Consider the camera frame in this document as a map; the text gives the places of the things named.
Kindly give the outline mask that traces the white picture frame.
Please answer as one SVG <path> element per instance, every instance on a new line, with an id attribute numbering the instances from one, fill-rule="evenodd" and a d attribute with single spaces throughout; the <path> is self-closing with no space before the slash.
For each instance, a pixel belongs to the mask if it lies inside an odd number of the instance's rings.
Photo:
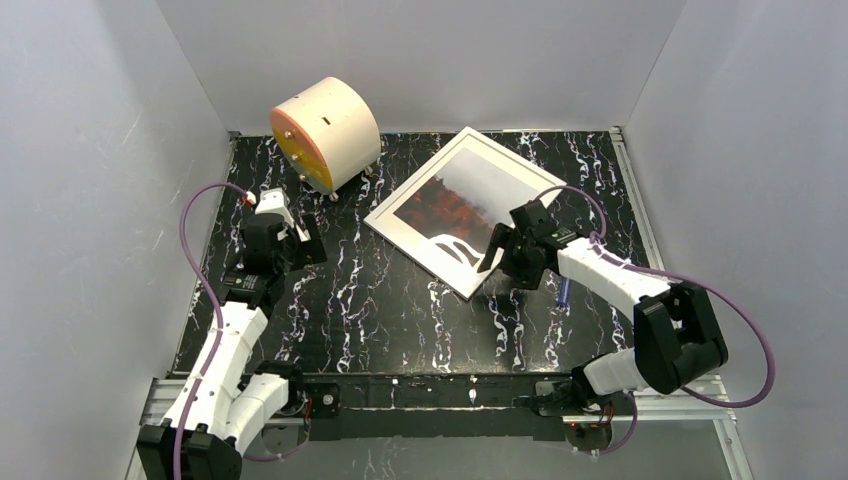
<path id="1" fill-rule="evenodd" d="M 365 219 L 367 226 L 468 300 L 488 278 L 480 271 L 494 227 L 510 210 L 556 198 L 561 179 L 466 127 Z"/>

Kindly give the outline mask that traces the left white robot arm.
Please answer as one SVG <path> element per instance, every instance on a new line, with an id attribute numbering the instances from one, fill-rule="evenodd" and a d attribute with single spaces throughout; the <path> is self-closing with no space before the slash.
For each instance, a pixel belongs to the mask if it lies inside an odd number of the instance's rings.
<path id="1" fill-rule="evenodd" d="M 285 293 L 285 277 L 326 261 L 314 215 L 297 224 L 255 213 L 241 229 L 242 247 L 211 298 L 214 319 L 185 385 L 136 442 L 149 479 L 238 479 L 244 454 L 266 422 L 303 403 L 298 368 L 265 361 L 242 380 L 254 345 Z"/>

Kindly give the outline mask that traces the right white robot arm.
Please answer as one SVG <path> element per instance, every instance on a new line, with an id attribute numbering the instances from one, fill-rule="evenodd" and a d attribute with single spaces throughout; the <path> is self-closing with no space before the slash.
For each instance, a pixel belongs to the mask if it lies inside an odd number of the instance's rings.
<path id="1" fill-rule="evenodd" d="M 595 239 L 557 226 L 539 200 L 510 216 L 510 225 L 495 225 L 481 270 L 497 268 L 523 289 L 538 288 L 547 271 L 556 273 L 599 295 L 632 323 L 631 348 L 571 370 L 568 392 L 574 399 L 590 403 L 645 388 L 670 394 L 727 362 L 704 288 L 635 271 L 603 253 Z"/>

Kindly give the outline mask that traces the blue red screwdriver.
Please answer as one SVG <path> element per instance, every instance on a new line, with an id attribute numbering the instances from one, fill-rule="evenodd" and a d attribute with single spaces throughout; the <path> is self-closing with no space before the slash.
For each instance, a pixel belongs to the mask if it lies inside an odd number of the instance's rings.
<path id="1" fill-rule="evenodd" d="M 569 298 L 571 292 L 571 281 L 568 278 L 561 277 L 556 295 L 557 308 L 562 311 L 569 309 Z"/>

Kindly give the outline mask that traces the cylindrical beige drawer cabinet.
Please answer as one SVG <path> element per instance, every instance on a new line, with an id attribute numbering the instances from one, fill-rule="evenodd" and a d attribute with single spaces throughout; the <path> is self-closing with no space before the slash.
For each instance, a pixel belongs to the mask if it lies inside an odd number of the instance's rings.
<path id="1" fill-rule="evenodd" d="M 374 115 L 352 87 L 335 77 L 275 106 L 269 121 L 300 180 L 333 201 L 345 183 L 370 170 L 381 155 Z"/>

